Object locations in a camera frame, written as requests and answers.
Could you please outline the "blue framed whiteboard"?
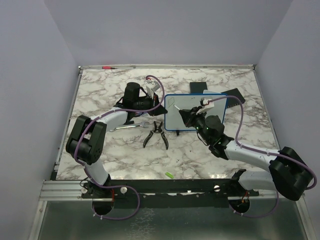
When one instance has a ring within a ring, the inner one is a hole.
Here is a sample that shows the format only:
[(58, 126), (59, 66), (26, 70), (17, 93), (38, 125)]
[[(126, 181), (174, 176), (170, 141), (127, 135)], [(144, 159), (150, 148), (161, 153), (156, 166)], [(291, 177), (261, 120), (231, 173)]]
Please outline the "blue framed whiteboard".
[(188, 116), (217, 116), (224, 121), (228, 99), (223, 93), (167, 94), (164, 97), (164, 128), (167, 131), (194, 131), (187, 127)]

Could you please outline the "green marker cap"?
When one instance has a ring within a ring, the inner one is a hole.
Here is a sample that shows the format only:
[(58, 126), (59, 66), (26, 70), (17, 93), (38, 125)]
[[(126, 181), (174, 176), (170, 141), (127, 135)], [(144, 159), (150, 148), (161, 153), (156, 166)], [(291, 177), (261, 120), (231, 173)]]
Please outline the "green marker cap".
[(174, 176), (173, 176), (171, 173), (169, 173), (169, 172), (166, 172), (165, 175), (166, 175), (167, 177), (171, 178), (171, 179), (174, 178)]

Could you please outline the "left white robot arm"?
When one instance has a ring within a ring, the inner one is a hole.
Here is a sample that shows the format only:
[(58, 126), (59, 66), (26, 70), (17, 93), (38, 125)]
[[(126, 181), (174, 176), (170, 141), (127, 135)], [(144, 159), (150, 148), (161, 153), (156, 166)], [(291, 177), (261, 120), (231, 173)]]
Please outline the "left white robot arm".
[(65, 151), (82, 165), (89, 181), (94, 184), (93, 191), (97, 196), (106, 197), (111, 190), (110, 174), (100, 160), (106, 133), (129, 123), (140, 114), (166, 114), (167, 110), (161, 105), (156, 94), (158, 89), (164, 91), (162, 84), (154, 81), (145, 88), (136, 82), (129, 82), (123, 97), (109, 111), (99, 116), (77, 117), (66, 142)]

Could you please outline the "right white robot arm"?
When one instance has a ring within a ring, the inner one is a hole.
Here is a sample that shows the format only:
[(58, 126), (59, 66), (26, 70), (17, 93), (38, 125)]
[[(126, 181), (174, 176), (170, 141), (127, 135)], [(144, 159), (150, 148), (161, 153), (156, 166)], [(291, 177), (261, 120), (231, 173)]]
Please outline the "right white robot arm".
[(241, 144), (224, 133), (225, 126), (216, 115), (206, 116), (202, 107), (180, 109), (187, 128), (194, 128), (200, 140), (217, 158), (239, 161), (259, 171), (244, 171), (230, 182), (229, 189), (240, 196), (247, 190), (278, 191), (289, 200), (297, 201), (315, 181), (315, 175), (291, 148), (263, 149)]

